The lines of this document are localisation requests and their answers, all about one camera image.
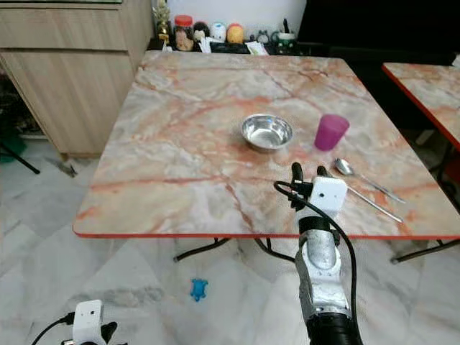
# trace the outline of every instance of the white marble floor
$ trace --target white marble floor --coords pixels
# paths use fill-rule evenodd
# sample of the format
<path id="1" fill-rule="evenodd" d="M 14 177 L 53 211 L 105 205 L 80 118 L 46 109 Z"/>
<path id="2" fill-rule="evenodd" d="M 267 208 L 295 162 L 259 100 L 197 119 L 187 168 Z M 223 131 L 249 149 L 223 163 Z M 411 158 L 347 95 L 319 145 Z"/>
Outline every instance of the white marble floor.
<path id="1" fill-rule="evenodd" d="M 251 240 L 230 241 L 173 263 L 203 239 L 80 239 L 71 221 L 97 161 L 69 178 L 45 158 L 47 143 L 23 154 L 42 173 L 17 162 L 0 166 L 0 344 L 30 344 L 47 324 L 82 300 L 100 298 L 105 321 L 117 321 L 111 344 L 306 344 L 293 264 L 267 256 Z M 295 240 L 275 240 L 294 255 Z M 411 241 L 354 241 L 358 315 L 367 344 L 460 344 L 460 248 L 399 265 Z M 344 282 L 349 265 L 344 253 Z M 190 279 L 207 279 L 207 297 L 190 297 Z M 57 326 L 41 344 L 70 338 Z"/>

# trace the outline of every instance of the pink cup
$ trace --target pink cup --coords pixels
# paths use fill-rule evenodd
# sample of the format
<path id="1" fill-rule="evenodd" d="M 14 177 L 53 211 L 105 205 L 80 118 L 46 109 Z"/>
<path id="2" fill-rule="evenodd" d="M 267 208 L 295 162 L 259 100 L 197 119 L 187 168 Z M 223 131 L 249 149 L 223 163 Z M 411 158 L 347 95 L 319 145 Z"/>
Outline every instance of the pink cup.
<path id="1" fill-rule="evenodd" d="M 350 127 L 347 119 L 339 115 L 327 114 L 321 117 L 316 132 L 315 146 L 321 151 L 332 150 Z"/>

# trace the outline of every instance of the small blue figurine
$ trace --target small blue figurine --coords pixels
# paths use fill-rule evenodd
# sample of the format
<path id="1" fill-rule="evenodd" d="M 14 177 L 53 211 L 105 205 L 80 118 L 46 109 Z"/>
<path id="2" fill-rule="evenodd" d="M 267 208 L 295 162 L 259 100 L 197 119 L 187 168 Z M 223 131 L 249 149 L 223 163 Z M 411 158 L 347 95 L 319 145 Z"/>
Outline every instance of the small blue figurine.
<path id="1" fill-rule="evenodd" d="M 205 286 L 207 286 L 208 281 L 204 279 L 192 279 L 192 290 L 190 296 L 195 298 L 195 301 L 199 301 L 200 298 L 205 298 L 206 293 L 204 292 Z"/>

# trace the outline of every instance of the metal bowl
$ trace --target metal bowl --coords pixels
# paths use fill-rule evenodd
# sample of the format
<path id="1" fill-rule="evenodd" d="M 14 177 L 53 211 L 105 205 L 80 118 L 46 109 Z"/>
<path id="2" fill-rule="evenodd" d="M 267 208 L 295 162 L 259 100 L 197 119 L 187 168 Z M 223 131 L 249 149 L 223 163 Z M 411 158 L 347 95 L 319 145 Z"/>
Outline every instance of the metal bowl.
<path id="1" fill-rule="evenodd" d="M 251 145 L 271 151 L 286 146 L 293 138 L 293 129 L 278 116 L 254 114 L 243 121 L 241 134 Z"/>

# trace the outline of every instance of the mug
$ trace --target mug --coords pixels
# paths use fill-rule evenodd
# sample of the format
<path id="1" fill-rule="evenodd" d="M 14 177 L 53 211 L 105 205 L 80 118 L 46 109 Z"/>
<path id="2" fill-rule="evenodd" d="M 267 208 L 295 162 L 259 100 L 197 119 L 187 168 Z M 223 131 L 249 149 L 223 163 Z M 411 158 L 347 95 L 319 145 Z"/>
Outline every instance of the mug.
<path id="1" fill-rule="evenodd" d="M 284 32 L 275 31 L 272 33 L 272 41 L 277 44 L 278 47 L 284 47 L 290 49 L 295 44 L 295 34 L 290 32 L 286 34 Z"/>

